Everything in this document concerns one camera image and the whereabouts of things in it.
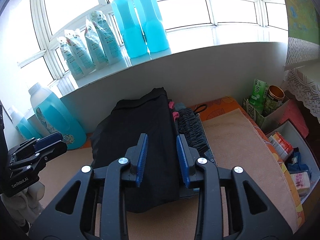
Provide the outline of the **left white gloved hand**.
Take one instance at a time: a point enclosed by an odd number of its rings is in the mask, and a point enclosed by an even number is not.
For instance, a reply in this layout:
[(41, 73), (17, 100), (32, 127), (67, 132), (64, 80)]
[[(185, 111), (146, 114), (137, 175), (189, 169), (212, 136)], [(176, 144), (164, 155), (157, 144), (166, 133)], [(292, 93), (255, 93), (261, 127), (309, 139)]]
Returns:
[(40, 200), (44, 192), (45, 186), (38, 181), (12, 197), (1, 194), (1, 200), (14, 222), (22, 227), (26, 223), (33, 224), (43, 211)]

